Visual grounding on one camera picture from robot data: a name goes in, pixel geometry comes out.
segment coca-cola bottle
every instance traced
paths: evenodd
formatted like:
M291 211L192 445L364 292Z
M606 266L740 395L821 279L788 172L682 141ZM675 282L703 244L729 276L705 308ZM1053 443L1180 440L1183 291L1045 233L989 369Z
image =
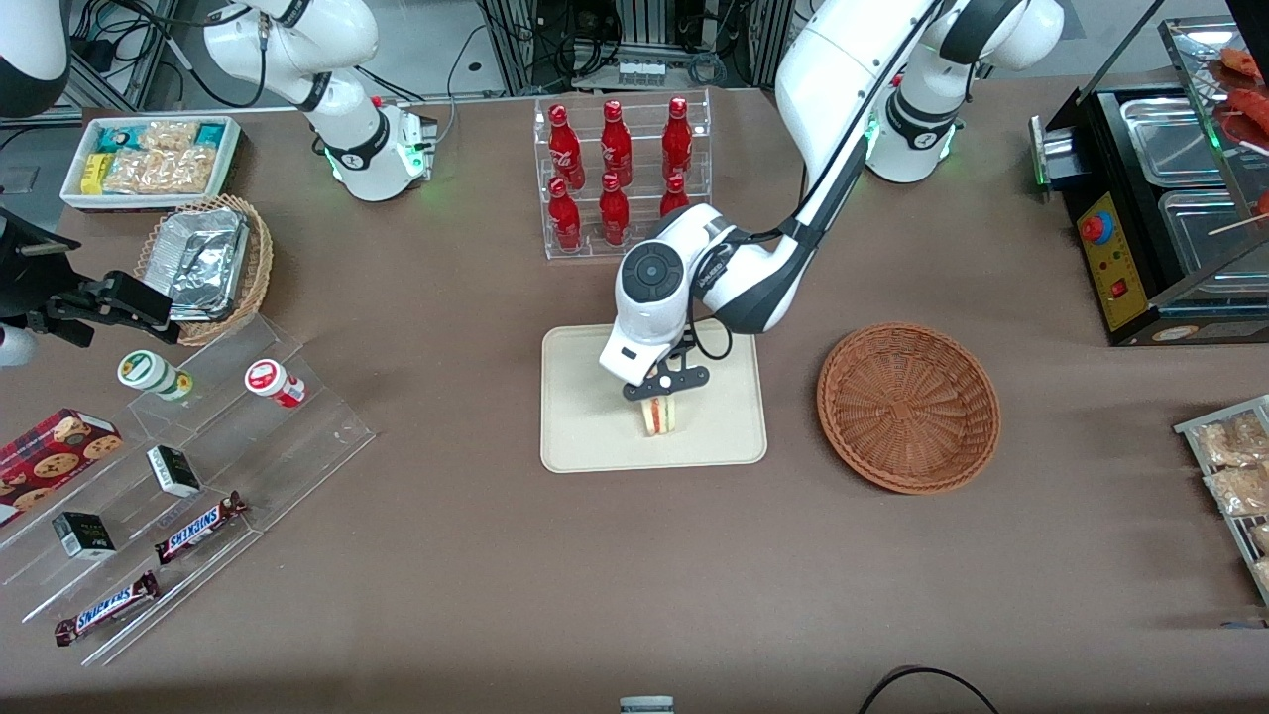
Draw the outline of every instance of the coca-cola bottle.
M574 190L581 190L586 185L586 171L581 167L581 142L569 126L569 110L562 104L555 104L547 115L551 118L551 162L556 174L563 176Z
M605 172L603 180L604 194L599 197L599 214L604 221L604 240L619 247L626 242L626 228L631 224L631 204L615 171Z
M688 124L688 100L670 99L670 120L661 134L661 172L666 180L674 174L688 175L692 169L692 126Z
M671 174L665 179L665 195L661 197L661 216L675 208L681 208L690 203L688 194L683 193L683 174Z
M604 170L617 174L622 185L629 185L633 179L633 159L631 157L631 129L622 120L622 103L615 99L604 101L604 133L599 137L604 151Z
M551 191L547 213L551 214L551 227L560 250L576 252L581 249L581 216L577 213L577 204L569 195L569 185L562 178L551 176L547 190Z

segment brown table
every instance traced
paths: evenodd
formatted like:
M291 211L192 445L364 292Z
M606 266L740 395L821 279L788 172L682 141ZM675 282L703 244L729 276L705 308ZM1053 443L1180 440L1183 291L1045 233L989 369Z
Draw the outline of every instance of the brown table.
M435 180L383 204L330 179L299 114L242 114L237 190L278 250L264 311L382 438L109 667L0 592L0 709L838 713L925 663L1005 711L1265 710L1269 632L1217 629L1256 596L1170 426L1269 391L1269 350L1105 346L1061 203L1027 194L1025 119L1070 85L983 82L933 178L860 183L759 339L763 462L586 476L539 463L539 345L612 318L614 265L544 260L532 101L462 105ZM763 94L714 101L716 203L769 227L797 152ZM61 230L93 273L152 222ZM956 493L882 492L820 435L824 355L882 320L953 335L995 380L1000 451ZM42 341L0 373L5 439L115 412L114 360L152 346ZM942 681L892 689L874 711L973 710Z

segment red cookie package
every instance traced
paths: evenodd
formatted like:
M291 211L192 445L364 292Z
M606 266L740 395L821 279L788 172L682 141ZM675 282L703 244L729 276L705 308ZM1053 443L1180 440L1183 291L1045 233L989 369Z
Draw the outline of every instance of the red cookie package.
M58 410L0 449L0 526L123 444L114 425Z

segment brown woven basket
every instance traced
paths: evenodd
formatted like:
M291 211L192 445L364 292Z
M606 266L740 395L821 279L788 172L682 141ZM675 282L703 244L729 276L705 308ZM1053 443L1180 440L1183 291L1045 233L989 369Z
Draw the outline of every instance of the brown woven basket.
M964 486L991 462L1000 438L1000 403L973 355L906 322L839 341L820 372L816 405L838 455L900 493Z
M251 232L247 236L247 251L242 257L242 274L239 276L237 307L233 308L233 312L228 317L220 322L180 322L180 344L185 346L202 346L216 339L221 332L227 331L231 326L254 315L260 308L260 303L264 302L264 293L269 288L269 270L273 268L273 236L269 235L269 226L264 224L260 213L250 203L236 195L217 195L181 205L173 211L173 213L178 211L185 213L212 211L216 208L233 208L245 214L251 222ZM145 274L146 265L150 263L150 252L155 246L155 236L159 235L159 227L173 213L164 216L159 221L159 224L150 231L150 237L146 238L146 243L141 249L141 257L137 260L137 266L132 270L133 275L140 278Z

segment black machine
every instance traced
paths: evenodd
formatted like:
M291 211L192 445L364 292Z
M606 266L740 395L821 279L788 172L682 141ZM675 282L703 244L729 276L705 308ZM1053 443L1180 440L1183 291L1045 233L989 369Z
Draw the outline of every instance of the black machine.
M79 246L0 208L0 321L76 346L93 341L84 321L128 325L175 344L171 299L121 270L99 280L76 273L66 252Z
M1032 120L1037 178L1062 193L1115 345L1269 341L1269 133L1228 96L1265 98L1222 48L1269 68L1269 4L1227 0L1232 16L1161 19L1176 80L1104 85L1156 0L1096 77L1046 127Z

